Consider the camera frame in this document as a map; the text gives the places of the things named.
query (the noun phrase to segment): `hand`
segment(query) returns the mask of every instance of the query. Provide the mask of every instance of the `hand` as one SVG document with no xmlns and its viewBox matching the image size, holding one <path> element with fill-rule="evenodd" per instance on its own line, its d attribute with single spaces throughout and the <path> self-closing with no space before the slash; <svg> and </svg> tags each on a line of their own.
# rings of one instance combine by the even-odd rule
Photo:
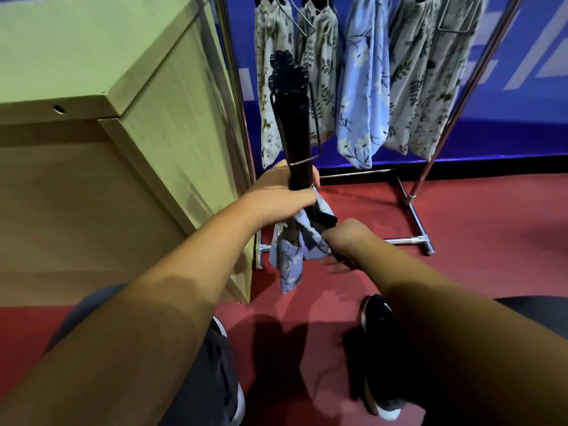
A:
<svg viewBox="0 0 568 426">
<path fill-rule="evenodd" d="M 254 214 L 259 218 L 259 228 L 284 221 L 316 202 L 317 195 L 312 188 L 291 191 L 289 183 L 290 169 L 286 160 L 282 160 L 264 172 L 243 196 L 254 207 Z M 316 188 L 320 186 L 319 172 L 315 167 L 314 185 Z"/>
<path fill-rule="evenodd" d="M 329 266 L 330 274 L 341 274 L 359 269 L 357 252 L 369 237 L 375 236 L 365 224 L 354 219 L 323 232 L 323 240 L 329 243 L 335 255 L 324 257 L 320 263 Z"/>
</svg>

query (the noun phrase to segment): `person's left hand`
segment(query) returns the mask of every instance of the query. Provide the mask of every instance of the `person's left hand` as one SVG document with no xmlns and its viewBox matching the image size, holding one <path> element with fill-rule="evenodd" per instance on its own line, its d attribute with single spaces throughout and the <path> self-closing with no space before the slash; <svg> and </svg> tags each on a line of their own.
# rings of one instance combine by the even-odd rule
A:
<svg viewBox="0 0 568 426">
<path fill-rule="evenodd" d="M 317 195 L 312 188 L 291 191 L 289 183 L 290 168 L 286 160 L 282 160 L 264 172 L 243 196 L 254 207 L 253 212 L 259 218 L 260 227 L 284 221 L 316 202 Z M 316 188 L 320 186 L 319 172 L 315 167 L 314 185 Z"/>
</svg>

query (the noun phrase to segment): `black baseboard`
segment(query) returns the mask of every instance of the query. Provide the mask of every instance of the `black baseboard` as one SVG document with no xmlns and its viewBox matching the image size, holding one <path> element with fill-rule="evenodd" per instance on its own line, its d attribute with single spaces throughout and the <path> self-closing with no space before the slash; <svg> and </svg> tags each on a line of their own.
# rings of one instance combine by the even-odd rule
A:
<svg viewBox="0 0 568 426">
<path fill-rule="evenodd" d="M 392 164 L 373 166 L 373 170 L 396 169 L 401 180 L 416 180 L 424 167 L 423 163 Z M 321 169 L 320 176 L 339 175 L 358 172 L 353 167 L 339 169 Z M 472 161 L 437 161 L 432 166 L 428 178 L 435 179 L 467 179 L 487 178 L 507 175 L 535 173 L 568 172 L 568 155 L 548 157 L 503 158 Z M 364 182 L 386 182 L 392 173 L 375 173 L 357 176 L 346 176 L 322 179 L 325 185 L 352 184 Z"/>
</svg>

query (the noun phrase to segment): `floor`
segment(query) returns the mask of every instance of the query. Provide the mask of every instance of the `floor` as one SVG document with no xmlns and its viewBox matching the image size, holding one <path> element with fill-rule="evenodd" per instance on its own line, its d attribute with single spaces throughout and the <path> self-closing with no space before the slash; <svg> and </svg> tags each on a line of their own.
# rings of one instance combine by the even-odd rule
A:
<svg viewBox="0 0 568 426">
<path fill-rule="evenodd" d="M 328 185 L 322 195 L 339 220 L 355 217 L 382 237 L 411 234 L 387 184 Z M 408 253 L 487 296 L 568 296 L 568 174 L 427 182 L 415 207 L 437 252 L 401 247 Z M 303 283 L 282 296 L 267 256 L 263 265 L 251 304 L 217 311 L 246 394 L 244 425 L 383 424 L 349 398 L 341 347 L 361 299 L 375 291 L 370 280 L 305 262 Z M 69 309 L 0 308 L 0 398 Z M 407 407 L 395 424 L 417 426 L 422 416 Z"/>
</svg>

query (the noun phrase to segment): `wooden table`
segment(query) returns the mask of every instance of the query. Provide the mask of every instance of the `wooden table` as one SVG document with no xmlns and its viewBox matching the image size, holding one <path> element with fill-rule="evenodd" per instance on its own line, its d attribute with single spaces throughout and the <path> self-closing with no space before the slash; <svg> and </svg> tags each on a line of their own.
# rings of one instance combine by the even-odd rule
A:
<svg viewBox="0 0 568 426">
<path fill-rule="evenodd" d="M 0 4 L 0 53 L 0 306 L 128 282 L 248 188 L 209 0 Z"/>
</svg>

